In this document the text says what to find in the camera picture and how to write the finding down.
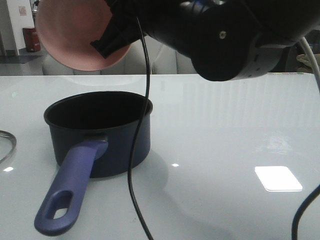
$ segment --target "purple handle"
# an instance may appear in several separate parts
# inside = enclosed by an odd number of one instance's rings
[[[68,231],[76,222],[94,161],[107,150],[104,140],[84,141],[67,153],[48,193],[34,219],[34,227],[42,234],[57,236]],[[67,209],[59,218],[55,214]]]

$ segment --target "blue saucepan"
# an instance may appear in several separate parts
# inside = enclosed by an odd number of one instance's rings
[[[62,99],[47,108],[59,171],[34,220],[42,234],[57,236],[76,222],[90,178],[127,171],[130,150],[144,103],[144,96],[125,91],[83,93]],[[150,150],[149,100],[133,156],[133,167]],[[66,209],[63,216],[56,212]]]

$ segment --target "screw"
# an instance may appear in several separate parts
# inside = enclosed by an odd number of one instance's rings
[[[220,39],[225,39],[226,36],[227,36],[227,32],[226,32],[226,31],[221,31],[221,32],[219,33],[219,38],[220,38]]]

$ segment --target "pink circular object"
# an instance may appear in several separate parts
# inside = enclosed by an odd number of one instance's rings
[[[41,43],[58,62],[96,71],[116,64],[130,48],[127,45],[103,58],[90,45],[101,38],[111,17],[104,0],[42,0],[35,26]]]

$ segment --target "glossy table surface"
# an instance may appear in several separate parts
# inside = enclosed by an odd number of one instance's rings
[[[125,173],[89,181],[67,233],[47,237],[33,226],[58,169],[45,109],[75,94],[117,90],[143,95],[145,76],[0,77],[0,130],[17,138],[13,156],[0,163],[1,240],[147,239]],[[153,75],[150,99],[151,150],[132,181],[154,239],[291,239],[297,208],[320,184],[320,95],[313,75],[228,82]],[[0,139],[0,157],[9,146]],[[261,169],[269,171],[264,179],[271,188],[260,181]],[[300,221],[300,240],[320,239],[319,212],[320,198]]]

